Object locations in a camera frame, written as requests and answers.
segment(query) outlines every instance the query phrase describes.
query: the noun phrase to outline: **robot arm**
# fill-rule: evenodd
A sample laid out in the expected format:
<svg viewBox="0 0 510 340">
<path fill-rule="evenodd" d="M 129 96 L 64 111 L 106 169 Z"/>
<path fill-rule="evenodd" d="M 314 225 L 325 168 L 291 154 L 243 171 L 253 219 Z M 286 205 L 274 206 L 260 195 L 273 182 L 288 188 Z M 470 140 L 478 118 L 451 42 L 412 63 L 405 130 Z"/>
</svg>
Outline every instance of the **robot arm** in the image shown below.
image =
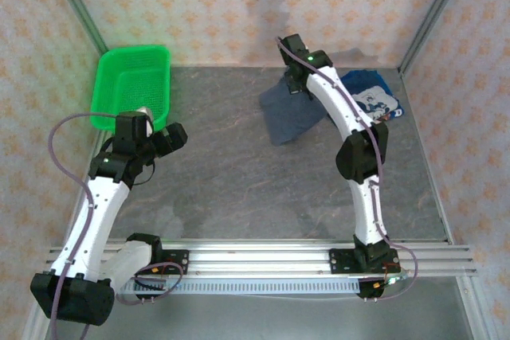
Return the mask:
<svg viewBox="0 0 510 340">
<path fill-rule="evenodd" d="M 387 127 L 384 123 L 375 123 L 358 106 L 324 51 L 310 53 L 298 34 L 277 39 L 277 43 L 288 66 L 290 93 L 307 92 L 310 97 L 317 97 L 342 136 L 343 145 L 336 156 L 336 166 L 347 179 L 354 199 L 355 262 L 361 272 L 381 268 L 391 258 L 392 250 L 383 237 L 386 230 L 380 213 L 378 158 L 370 138 L 375 138 L 384 163 Z"/>
<path fill-rule="evenodd" d="M 57 318 L 99 326 L 109 316 L 118 289 L 142 267 L 161 261 L 158 259 L 162 251 L 159 238 L 134 234 L 106 264 L 100 262 L 113 221 L 135 178 L 144 166 L 181 148 L 186 141 L 186 132 L 179 123 L 154 133 L 146 113 L 124 112 L 116 117 L 112 151 L 100 151 L 92 160 L 88 173 L 88 188 L 94 199 L 90 226 L 84 231 L 89 209 L 85 199 L 71 235 L 53 262 L 51 271 L 37 273 L 30 284 L 30 290 L 48 318 L 57 281 L 64 273 Z M 81 236 L 80 247 L 69 260 Z"/>
<path fill-rule="evenodd" d="M 344 90 L 344 94 L 347 97 L 351 98 L 352 104 L 358 109 L 357 112 L 360 117 L 356 117 L 354 113 L 351 111 L 347 101 L 343 98 L 343 96 L 334 89 L 329 83 L 327 83 L 322 77 L 319 75 L 309 75 L 306 83 L 307 89 L 312 93 L 319 101 L 324 105 L 328 114 L 331 116 L 333 121 L 335 122 L 336 127 L 340 132 L 340 136 L 342 140 L 346 142 L 348 138 L 354 133 L 358 132 L 361 134 L 365 130 L 363 125 L 359 122 L 359 119 L 363 119 L 366 125 L 370 126 L 374 123 L 374 121 L 365 114 L 358 104 L 352 99 L 352 96 L 349 94 L 347 89 L 343 86 L 338 74 L 336 73 L 335 68 L 324 66 L 319 68 L 319 70 L 324 73 L 326 76 L 331 78 L 337 83 L 338 87 L 341 87 Z M 340 162 L 338 166 L 345 166 L 343 163 L 343 159 L 339 155 L 337 157 L 337 163 Z M 379 183 L 379 176 L 377 174 L 371 175 L 367 178 L 364 178 L 362 183 L 359 183 L 353 179 L 347 180 L 349 186 L 351 187 L 352 197 L 354 200 L 355 207 L 355 235 L 363 244 L 374 244 L 381 241 L 383 238 L 381 234 L 375 227 L 374 222 L 374 209 L 372 204 L 372 196 L 371 196 L 371 185 Z M 384 234 L 386 234 L 386 230 L 383 224 L 383 218 L 381 217 L 381 207 L 379 200 L 379 188 L 377 186 L 374 187 L 374 191 L 376 193 L 376 201 L 377 201 L 377 216 L 379 219 L 379 226 Z"/>
</svg>

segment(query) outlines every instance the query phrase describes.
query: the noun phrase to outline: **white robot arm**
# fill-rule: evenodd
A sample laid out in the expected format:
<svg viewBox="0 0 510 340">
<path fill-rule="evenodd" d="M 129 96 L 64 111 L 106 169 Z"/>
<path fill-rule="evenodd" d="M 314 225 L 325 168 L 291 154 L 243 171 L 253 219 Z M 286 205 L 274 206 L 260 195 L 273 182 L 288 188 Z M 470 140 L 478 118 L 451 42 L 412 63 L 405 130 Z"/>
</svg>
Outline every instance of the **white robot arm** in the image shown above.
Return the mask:
<svg viewBox="0 0 510 340">
<path fill-rule="evenodd" d="M 116 117 L 112 151 L 102 148 L 88 173 L 87 185 L 94 201 L 88 228 L 89 202 L 85 199 L 69 239 L 50 272 L 37 273 L 30 284 L 48 318 L 57 285 L 64 278 L 57 318 L 99 326 L 109 316 L 120 287 L 141 268 L 163 261 L 160 239 L 147 234 L 131 235 L 105 264 L 101 264 L 101 256 L 113 221 L 143 167 L 181 148 L 186 141 L 187 134 L 179 123 L 154 133 L 147 113 L 124 112 Z"/>
<path fill-rule="evenodd" d="M 358 109 L 359 117 L 356 117 L 351 111 L 350 106 L 343 96 L 336 91 L 332 86 L 327 83 L 319 75 L 309 75 L 306 83 L 307 89 L 319 99 L 324 105 L 328 114 L 335 122 L 336 127 L 340 132 L 342 140 L 345 141 L 353 131 L 362 132 L 365 130 L 363 125 L 359 122 L 359 119 L 363 119 L 366 125 L 370 126 L 374 121 L 358 107 L 358 104 L 352 99 L 347 89 L 343 86 L 335 68 L 324 66 L 319 70 L 326 76 L 336 82 L 336 84 L 344 90 L 344 94 L 350 97 L 352 104 Z M 371 186 L 379 183 L 379 176 L 377 174 L 371 175 L 370 177 L 363 180 L 363 183 L 359 184 L 354 180 L 347 180 L 351 187 L 352 198 L 354 200 L 355 207 L 355 235 L 364 244 L 374 244 L 381 241 L 383 238 L 375 226 L 374 220 L 374 209 L 372 205 L 371 187 L 376 193 L 377 211 L 375 214 L 378 217 L 379 226 L 384 234 L 386 229 L 384 228 L 383 218 L 381 217 L 381 206 L 379 200 L 379 187 Z"/>
</svg>

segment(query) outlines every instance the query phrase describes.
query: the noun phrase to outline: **floral wall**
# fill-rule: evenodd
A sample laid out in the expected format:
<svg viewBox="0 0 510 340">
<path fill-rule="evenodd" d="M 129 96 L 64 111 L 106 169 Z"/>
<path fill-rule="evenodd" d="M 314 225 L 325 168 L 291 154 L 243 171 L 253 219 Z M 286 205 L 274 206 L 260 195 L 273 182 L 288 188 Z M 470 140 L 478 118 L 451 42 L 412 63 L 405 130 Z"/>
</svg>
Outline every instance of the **floral wall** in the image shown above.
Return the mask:
<svg viewBox="0 0 510 340">
<path fill-rule="evenodd" d="M 98 55 L 66 0 L 0 0 L 0 327 L 21 337 L 30 280 L 61 244 L 77 188 L 51 163 L 46 138 L 90 107 Z M 85 119 L 62 127 L 56 150 L 83 174 L 93 140 Z"/>
<path fill-rule="evenodd" d="M 281 66 L 300 33 L 339 66 L 397 67 L 433 0 L 85 0 L 106 43 L 163 44 L 173 64 Z"/>
<path fill-rule="evenodd" d="M 449 0 L 406 87 L 455 239 L 510 338 L 510 0 Z"/>
</svg>

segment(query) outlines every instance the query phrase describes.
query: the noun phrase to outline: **gray tabletop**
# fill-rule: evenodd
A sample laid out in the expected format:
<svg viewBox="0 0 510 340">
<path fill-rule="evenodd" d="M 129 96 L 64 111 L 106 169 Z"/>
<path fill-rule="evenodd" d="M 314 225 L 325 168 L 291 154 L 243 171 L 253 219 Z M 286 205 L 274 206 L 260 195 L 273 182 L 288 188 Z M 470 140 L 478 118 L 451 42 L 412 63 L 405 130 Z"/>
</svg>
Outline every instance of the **gray tabletop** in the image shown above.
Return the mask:
<svg viewBox="0 0 510 340">
<path fill-rule="evenodd" d="M 342 142 L 332 122 L 324 119 L 282 147 L 269 141 L 258 95 L 282 73 L 173 68 L 170 117 L 183 124 L 188 143 L 157 161 L 153 179 L 133 189 L 111 237 L 350 240 L 354 207 L 335 166 Z M 379 73 L 405 109 L 388 122 L 381 189 L 386 229 L 395 239 L 444 240 L 402 82 L 394 69 Z"/>
</svg>

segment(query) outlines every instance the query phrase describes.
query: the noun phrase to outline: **blue cloth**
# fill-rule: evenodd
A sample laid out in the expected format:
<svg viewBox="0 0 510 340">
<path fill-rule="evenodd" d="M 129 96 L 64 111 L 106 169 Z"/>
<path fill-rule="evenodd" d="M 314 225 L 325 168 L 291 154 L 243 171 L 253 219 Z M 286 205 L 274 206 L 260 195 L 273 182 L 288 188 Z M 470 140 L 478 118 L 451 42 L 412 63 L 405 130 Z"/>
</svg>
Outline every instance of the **blue cloth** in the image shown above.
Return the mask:
<svg viewBox="0 0 510 340">
<path fill-rule="evenodd" d="M 259 103 L 269 138 L 275 146 L 297 139 L 327 114 L 316 97 L 310 100 L 305 92 L 291 95 L 285 77 L 276 86 L 261 93 Z"/>
<path fill-rule="evenodd" d="M 393 119 L 404 114 L 402 107 L 377 71 L 350 71 L 341 77 L 356 103 L 373 119 Z M 259 95 L 271 143 L 283 145 L 311 129 L 328 112 L 307 93 L 291 95 L 283 76 L 278 84 Z"/>
<path fill-rule="evenodd" d="M 359 107 L 372 119 L 389 120 L 404 114 L 404 109 L 377 71 L 350 71 L 340 79 Z"/>
</svg>

